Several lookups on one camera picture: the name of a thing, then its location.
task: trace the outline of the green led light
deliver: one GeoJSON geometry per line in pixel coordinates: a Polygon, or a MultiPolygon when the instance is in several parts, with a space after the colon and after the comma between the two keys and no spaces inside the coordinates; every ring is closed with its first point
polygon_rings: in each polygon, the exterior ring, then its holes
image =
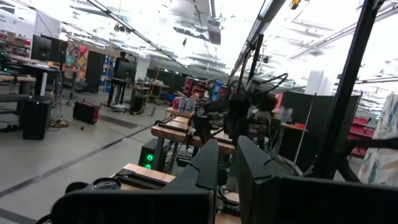
{"type": "Polygon", "coordinates": [[[151,154],[149,154],[149,155],[147,156],[147,160],[148,160],[148,161],[152,161],[152,160],[154,160],[154,156],[153,156],[153,155],[151,155],[151,154]]]}

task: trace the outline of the white wall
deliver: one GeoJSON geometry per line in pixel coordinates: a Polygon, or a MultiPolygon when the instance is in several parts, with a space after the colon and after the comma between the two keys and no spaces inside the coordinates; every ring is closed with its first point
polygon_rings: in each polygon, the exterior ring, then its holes
{"type": "Polygon", "coordinates": [[[150,66],[150,57],[146,56],[145,58],[137,58],[137,72],[136,79],[144,79],[147,76],[147,70],[150,66]]]}
{"type": "Polygon", "coordinates": [[[0,29],[32,39],[35,25],[31,22],[18,19],[11,13],[0,10],[0,29]]]}

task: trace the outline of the pole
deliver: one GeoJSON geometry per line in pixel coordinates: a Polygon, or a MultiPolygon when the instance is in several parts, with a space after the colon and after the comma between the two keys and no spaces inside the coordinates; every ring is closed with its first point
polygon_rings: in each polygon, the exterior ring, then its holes
{"type": "Polygon", "coordinates": [[[243,64],[242,64],[241,74],[239,76],[238,85],[236,87],[235,93],[238,92],[238,90],[240,89],[240,87],[242,85],[243,74],[244,74],[244,71],[246,69],[246,62],[248,62],[247,59],[248,59],[249,54],[250,54],[250,51],[246,52],[246,55],[244,55],[244,61],[243,61],[243,64]]]}
{"type": "Polygon", "coordinates": [[[351,47],[349,48],[346,63],[335,96],[335,102],[331,109],[326,131],[321,143],[317,163],[314,166],[312,177],[333,179],[336,168],[332,164],[335,156],[335,142],[337,140],[341,123],[343,122],[346,107],[351,97],[356,76],[361,66],[362,58],[371,35],[377,11],[384,1],[365,0],[357,27],[354,33],[351,47]]]}
{"type": "Polygon", "coordinates": [[[248,83],[254,76],[254,71],[256,70],[257,59],[259,58],[259,55],[260,55],[260,50],[261,50],[263,39],[264,39],[264,34],[260,34],[259,37],[257,38],[256,51],[254,52],[253,63],[251,64],[249,77],[248,77],[248,83]]]}

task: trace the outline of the colorful painting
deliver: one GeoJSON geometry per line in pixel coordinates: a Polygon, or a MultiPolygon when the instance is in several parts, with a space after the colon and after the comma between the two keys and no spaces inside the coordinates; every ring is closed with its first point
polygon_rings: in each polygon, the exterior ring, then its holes
{"type": "Polygon", "coordinates": [[[77,77],[84,79],[86,77],[87,57],[89,48],[79,46],[68,42],[66,65],[75,66],[80,71],[77,77]]]}

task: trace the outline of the black box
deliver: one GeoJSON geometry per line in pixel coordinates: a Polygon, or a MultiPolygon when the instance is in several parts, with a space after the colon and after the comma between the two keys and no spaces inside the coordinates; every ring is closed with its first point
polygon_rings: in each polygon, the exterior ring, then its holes
{"type": "Polygon", "coordinates": [[[85,101],[75,102],[73,107],[73,119],[87,124],[95,124],[98,120],[100,107],[85,101]]]}
{"type": "Polygon", "coordinates": [[[24,139],[42,140],[51,118],[52,100],[46,96],[33,96],[22,109],[21,125],[24,139]]]}
{"type": "MultiPolygon", "coordinates": [[[[138,165],[145,167],[147,169],[152,169],[154,156],[155,156],[155,148],[156,148],[157,138],[153,138],[149,142],[145,143],[141,148],[141,154],[139,155],[138,165]]],[[[167,153],[163,151],[160,155],[159,167],[158,170],[164,170],[165,162],[166,162],[167,153]]]]}

